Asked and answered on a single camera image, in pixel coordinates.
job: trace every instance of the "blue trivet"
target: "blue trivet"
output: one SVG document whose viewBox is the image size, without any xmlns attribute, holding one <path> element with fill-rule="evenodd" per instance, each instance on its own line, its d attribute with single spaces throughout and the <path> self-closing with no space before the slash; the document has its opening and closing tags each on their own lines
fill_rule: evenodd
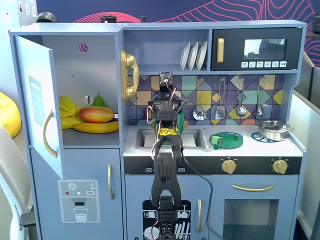
<svg viewBox="0 0 320 240">
<path fill-rule="evenodd" d="M 274 140 L 270 140 L 268 138 L 265 138 L 264 136 L 261 136 L 261 134 L 259 132 L 254 132 L 251 134 L 251 138 L 258 141 L 258 142 L 261 142 L 261 143 L 268 143 L 268 144 L 272 144 L 272 143 L 275 143 L 277 141 L 274 141 Z"/>
</svg>

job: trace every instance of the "yellow bean bag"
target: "yellow bean bag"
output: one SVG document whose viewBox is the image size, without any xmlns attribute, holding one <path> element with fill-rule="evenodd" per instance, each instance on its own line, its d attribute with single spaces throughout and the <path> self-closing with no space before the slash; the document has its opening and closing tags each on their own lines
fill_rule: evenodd
<svg viewBox="0 0 320 240">
<path fill-rule="evenodd" d="M 14 138 L 21 128 L 20 112 L 14 101 L 0 92 L 0 125 Z"/>
</svg>

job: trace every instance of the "microwave buttons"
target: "microwave buttons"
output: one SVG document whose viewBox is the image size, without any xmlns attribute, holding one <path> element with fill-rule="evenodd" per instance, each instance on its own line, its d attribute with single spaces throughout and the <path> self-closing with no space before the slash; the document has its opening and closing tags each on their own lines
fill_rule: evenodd
<svg viewBox="0 0 320 240">
<path fill-rule="evenodd" d="M 264 67 L 264 62 L 263 61 L 257 61 L 256 62 L 256 67 L 257 68 L 263 68 Z"/>
<path fill-rule="evenodd" d="M 247 68 L 247 67 L 248 67 L 248 62 L 247 62 L 247 61 L 243 61 L 243 62 L 241 63 L 241 67 L 242 67 L 242 68 Z"/>
<path fill-rule="evenodd" d="M 272 62 L 272 67 L 273 67 L 273 68 L 279 67 L 279 62 L 278 62 L 278 61 L 273 61 L 273 62 Z"/>
<path fill-rule="evenodd" d="M 287 66 L 287 61 L 281 61 L 280 62 L 280 68 L 284 68 Z"/>
<path fill-rule="evenodd" d="M 264 67 L 265 68 L 270 68 L 271 67 L 271 62 L 270 61 L 265 61 L 264 62 Z"/>
<path fill-rule="evenodd" d="M 256 62 L 255 61 L 249 62 L 249 68 L 255 68 L 255 67 L 256 67 Z"/>
</svg>

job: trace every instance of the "stove knob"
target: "stove knob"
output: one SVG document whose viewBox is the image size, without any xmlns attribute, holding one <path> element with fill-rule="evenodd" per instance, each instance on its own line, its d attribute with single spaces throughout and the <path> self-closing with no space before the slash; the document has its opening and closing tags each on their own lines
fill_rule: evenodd
<svg viewBox="0 0 320 240">
<path fill-rule="evenodd" d="M 284 160 L 277 160 L 273 163 L 272 168 L 278 174 L 285 174 L 288 164 Z"/>
<path fill-rule="evenodd" d="M 222 170 L 228 174 L 233 174 L 236 169 L 236 163 L 233 160 L 224 160 L 222 163 Z"/>
</svg>

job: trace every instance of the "white chair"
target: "white chair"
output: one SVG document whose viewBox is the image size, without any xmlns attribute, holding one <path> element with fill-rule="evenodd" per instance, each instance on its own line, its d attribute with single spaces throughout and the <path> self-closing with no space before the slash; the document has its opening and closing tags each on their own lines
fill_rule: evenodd
<svg viewBox="0 0 320 240">
<path fill-rule="evenodd" d="M 0 185 L 13 215 L 10 240 L 26 240 L 29 235 L 28 230 L 33 233 L 32 235 L 37 232 L 35 214 L 27 210 L 31 192 L 28 163 L 2 125 L 0 125 Z M 31 237 L 31 234 L 29 238 L 38 239 L 37 236 Z"/>
</svg>

